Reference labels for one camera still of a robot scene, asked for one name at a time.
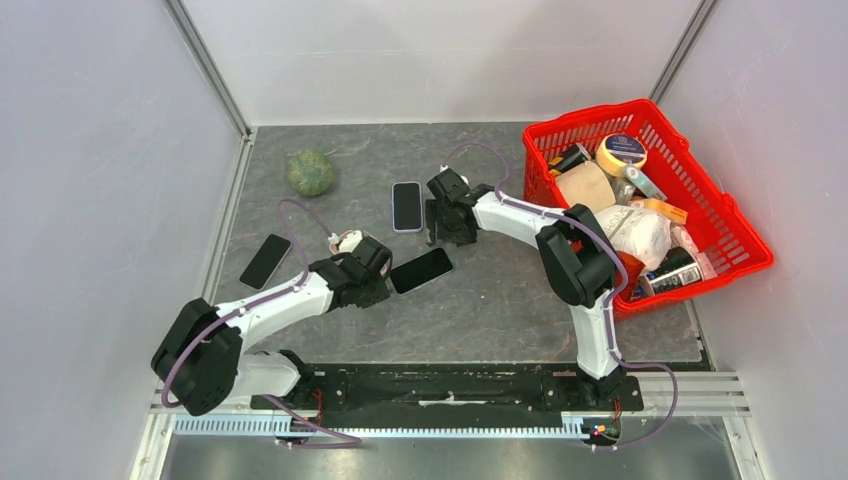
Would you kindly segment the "red plastic basket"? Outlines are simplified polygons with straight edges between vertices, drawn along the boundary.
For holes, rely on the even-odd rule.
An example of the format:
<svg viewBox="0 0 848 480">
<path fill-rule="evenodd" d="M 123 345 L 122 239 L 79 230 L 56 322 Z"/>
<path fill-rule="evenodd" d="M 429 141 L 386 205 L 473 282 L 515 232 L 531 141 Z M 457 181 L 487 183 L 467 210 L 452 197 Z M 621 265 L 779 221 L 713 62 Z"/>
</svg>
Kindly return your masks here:
<svg viewBox="0 0 848 480">
<path fill-rule="evenodd" d="M 767 243 L 748 222 L 732 195 L 723 192 L 690 151 L 660 108 L 649 99 L 597 105 L 527 126 L 523 197 L 547 207 L 567 203 L 547 164 L 566 147 L 583 144 L 595 151 L 610 134 L 637 138 L 648 150 L 644 170 L 672 205 L 687 211 L 686 228 L 716 271 L 715 277 L 640 300 L 627 293 L 614 301 L 619 317 L 632 317 L 711 293 L 774 264 Z"/>
</svg>

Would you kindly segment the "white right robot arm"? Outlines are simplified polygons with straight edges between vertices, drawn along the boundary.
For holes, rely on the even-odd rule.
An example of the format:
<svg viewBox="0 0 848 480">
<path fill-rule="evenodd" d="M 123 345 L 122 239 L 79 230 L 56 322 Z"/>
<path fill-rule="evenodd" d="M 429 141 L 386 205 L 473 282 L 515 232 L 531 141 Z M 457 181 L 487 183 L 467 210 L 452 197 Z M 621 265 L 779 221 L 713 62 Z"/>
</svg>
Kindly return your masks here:
<svg viewBox="0 0 848 480">
<path fill-rule="evenodd" d="M 424 206 L 432 243 L 473 244 L 481 231 L 535 248 L 548 283 L 571 312 L 578 344 L 577 395 L 588 408 L 612 402 L 626 373 L 612 322 L 615 282 L 623 264 L 592 211 L 555 209 L 518 200 L 494 187 L 470 187 L 444 168 L 430 179 Z"/>
</svg>

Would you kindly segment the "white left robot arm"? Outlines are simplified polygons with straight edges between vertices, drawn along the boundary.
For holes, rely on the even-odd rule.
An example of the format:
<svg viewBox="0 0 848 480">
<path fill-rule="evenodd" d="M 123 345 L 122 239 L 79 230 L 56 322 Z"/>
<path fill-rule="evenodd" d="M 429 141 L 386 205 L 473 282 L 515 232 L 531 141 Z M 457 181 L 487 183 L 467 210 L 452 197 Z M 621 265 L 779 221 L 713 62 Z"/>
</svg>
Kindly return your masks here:
<svg viewBox="0 0 848 480">
<path fill-rule="evenodd" d="M 392 260 L 387 246 L 359 233 L 340 252 L 264 292 L 218 305 L 189 301 L 151 359 L 163 382 L 162 405 L 202 416 L 232 399 L 272 395 L 304 407 L 314 393 L 309 368 L 290 351 L 251 348 L 301 320 L 386 300 Z"/>
</svg>

